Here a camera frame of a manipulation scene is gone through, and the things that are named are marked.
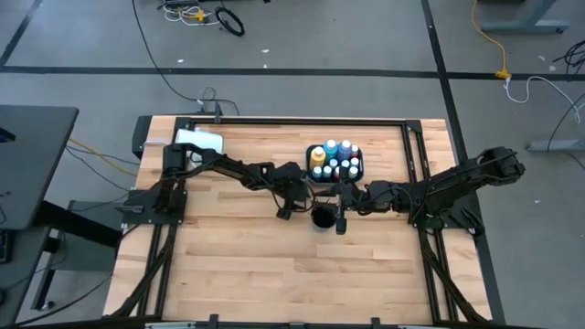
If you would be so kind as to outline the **large yellow paint bottle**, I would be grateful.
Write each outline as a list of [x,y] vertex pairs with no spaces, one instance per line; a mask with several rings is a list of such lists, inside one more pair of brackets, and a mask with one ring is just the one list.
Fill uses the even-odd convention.
[[322,146],[312,149],[309,157],[309,168],[313,171],[316,167],[323,167],[326,160],[326,152]]

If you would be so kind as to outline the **grey desk leg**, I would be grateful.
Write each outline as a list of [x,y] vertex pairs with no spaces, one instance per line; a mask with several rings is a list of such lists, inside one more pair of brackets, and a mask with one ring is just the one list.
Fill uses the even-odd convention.
[[558,0],[536,1],[526,14],[512,20],[484,22],[480,30],[500,34],[562,34],[570,28],[566,20],[544,19],[544,15]]

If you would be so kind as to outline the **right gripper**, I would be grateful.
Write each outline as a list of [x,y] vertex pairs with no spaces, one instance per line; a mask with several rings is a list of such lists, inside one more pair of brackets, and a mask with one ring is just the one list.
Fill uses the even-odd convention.
[[338,196],[338,206],[336,210],[335,233],[345,235],[347,228],[346,211],[360,212],[364,209],[367,201],[367,191],[360,189],[354,183],[340,184],[337,190],[326,189],[315,192],[315,197],[335,197]]

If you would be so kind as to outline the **grey-teal storage caddy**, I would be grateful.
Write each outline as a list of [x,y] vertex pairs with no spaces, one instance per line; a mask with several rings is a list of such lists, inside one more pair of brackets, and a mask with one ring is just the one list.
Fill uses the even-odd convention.
[[[331,186],[331,185],[333,185],[334,183],[337,183],[337,182],[335,182],[335,180],[334,180],[333,173],[332,173],[332,176],[331,176],[331,178],[330,178],[330,179],[323,179],[322,177],[321,177],[320,179],[314,179],[314,178],[312,177],[312,171],[311,171],[311,170],[310,170],[310,168],[309,168],[309,157],[310,157],[310,153],[311,153],[312,149],[313,149],[313,148],[315,148],[316,146],[322,146],[322,147],[323,147],[323,145],[322,145],[322,144],[314,144],[314,145],[310,145],[310,146],[309,146],[309,147],[306,149],[306,152],[305,152],[305,159],[306,159],[306,171],[307,171],[307,174],[308,174],[308,178],[309,178],[311,181],[313,181],[315,184],[317,184],[317,185],[320,185],[320,186]],[[348,179],[349,179],[350,181],[352,181],[352,182],[357,182],[357,181],[359,181],[359,180],[360,180],[360,179],[361,179],[361,178],[364,176],[364,162],[363,162],[363,154],[362,154],[362,150],[361,150],[360,148],[359,148],[359,157],[358,157],[358,159],[359,159],[359,167],[358,167],[359,174],[357,175],[356,179],[349,179],[349,178],[348,178]],[[329,165],[329,162],[327,162],[327,161],[325,160],[325,163],[324,163],[324,165]],[[341,167],[341,162],[339,162],[339,161],[338,161],[338,167],[340,167],[340,170],[341,170],[341,168],[342,168],[342,167]]]

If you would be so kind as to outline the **dark blue cup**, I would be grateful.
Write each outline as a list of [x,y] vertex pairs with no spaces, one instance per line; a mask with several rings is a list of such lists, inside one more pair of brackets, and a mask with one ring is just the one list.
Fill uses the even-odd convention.
[[318,228],[331,228],[336,223],[336,206],[316,205],[311,211],[311,218]]

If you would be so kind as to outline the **white spot lamp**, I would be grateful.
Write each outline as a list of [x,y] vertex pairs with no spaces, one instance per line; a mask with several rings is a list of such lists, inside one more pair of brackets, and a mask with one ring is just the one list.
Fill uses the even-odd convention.
[[224,138],[220,134],[200,131],[198,129],[179,129],[175,135],[175,143],[191,143],[202,149],[213,149],[222,154]]

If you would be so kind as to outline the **black aluminium rig frame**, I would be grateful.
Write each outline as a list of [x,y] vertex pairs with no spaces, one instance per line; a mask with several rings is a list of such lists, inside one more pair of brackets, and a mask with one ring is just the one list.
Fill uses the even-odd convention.
[[[305,149],[347,139],[365,153],[367,181],[406,181],[455,165],[446,122],[420,119],[404,143],[394,119],[235,117],[196,127],[221,134],[244,162],[301,163]],[[402,214],[350,214],[345,235],[317,231],[308,215],[276,218],[266,191],[205,173],[186,186],[163,319],[265,329],[347,329],[379,319],[432,321],[417,231]]]

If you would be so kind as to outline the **grey desk foot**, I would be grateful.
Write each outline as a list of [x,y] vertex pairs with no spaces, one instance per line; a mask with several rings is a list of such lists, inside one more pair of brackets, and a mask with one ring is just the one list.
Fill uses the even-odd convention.
[[532,153],[546,152],[585,152],[585,139],[535,141],[527,145],[526,150]]

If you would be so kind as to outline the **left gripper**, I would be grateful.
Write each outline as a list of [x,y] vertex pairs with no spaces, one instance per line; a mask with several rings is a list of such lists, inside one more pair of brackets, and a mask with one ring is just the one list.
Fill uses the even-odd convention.
[[275,195],[283,200],[282,206],[275,201],[278,208],[276,216],[284,220],[289,220],[293,213],[311,211],[317,203],[313,198],[313,190],[305,178],[276,180]]

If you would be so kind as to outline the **dark grey desk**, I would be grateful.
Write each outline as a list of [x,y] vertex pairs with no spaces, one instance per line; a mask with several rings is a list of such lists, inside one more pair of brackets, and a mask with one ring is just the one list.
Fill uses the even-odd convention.
[[16,137],[0,143],[0,229],[33,225],[78,114],[75,107],[0,105],[0,130]]

